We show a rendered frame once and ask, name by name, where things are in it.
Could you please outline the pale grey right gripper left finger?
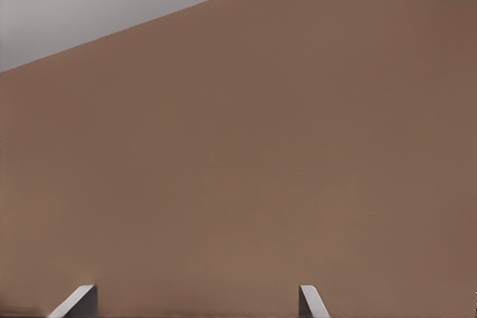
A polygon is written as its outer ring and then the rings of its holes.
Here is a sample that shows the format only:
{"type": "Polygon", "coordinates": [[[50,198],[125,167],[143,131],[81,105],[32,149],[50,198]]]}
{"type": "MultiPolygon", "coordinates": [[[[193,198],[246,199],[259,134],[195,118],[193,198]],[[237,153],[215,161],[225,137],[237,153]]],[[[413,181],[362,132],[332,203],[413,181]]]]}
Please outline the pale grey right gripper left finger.
{"type": "Polygon", "coordinates": [[[98,288],[94,284],[78,287],[48,317],[97,317],[98,288]]]}

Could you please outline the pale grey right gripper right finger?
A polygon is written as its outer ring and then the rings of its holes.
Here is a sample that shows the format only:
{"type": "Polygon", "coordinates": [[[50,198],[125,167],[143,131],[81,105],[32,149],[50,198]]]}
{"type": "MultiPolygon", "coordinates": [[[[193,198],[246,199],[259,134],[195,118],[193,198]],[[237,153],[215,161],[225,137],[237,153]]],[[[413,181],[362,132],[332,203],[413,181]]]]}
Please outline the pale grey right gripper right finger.
{"type": "Polygon", "coordinates": [[[298,317],[330,317],[330,314],[315,286],[299,286],[298,317]]]}

